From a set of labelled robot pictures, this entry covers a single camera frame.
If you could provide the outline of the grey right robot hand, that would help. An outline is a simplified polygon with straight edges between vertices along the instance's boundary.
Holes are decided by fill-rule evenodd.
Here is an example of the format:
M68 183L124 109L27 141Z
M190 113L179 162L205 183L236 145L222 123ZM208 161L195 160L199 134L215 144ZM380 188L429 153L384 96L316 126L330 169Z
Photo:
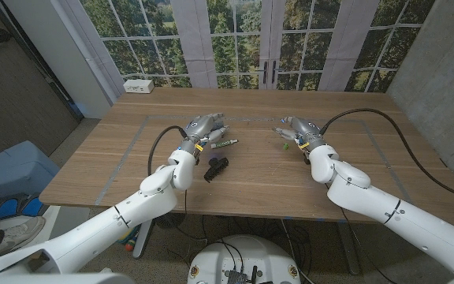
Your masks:
M314 123L293 116L282 118L281 121L289 124L291 129L273 128L273 131L286 140L294 141L302 152L310 153L315 148L326 145L320 128Z

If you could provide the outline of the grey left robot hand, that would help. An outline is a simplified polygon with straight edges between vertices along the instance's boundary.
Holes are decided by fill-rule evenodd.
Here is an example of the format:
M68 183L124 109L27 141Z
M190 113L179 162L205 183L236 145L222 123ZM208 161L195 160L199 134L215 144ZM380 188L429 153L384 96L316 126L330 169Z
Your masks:
M215 113L194 118L184 128L185 138L178 149L192 154L197 144L214 143L220 140L229 131L229 126L221 119L223 116L223 113Z

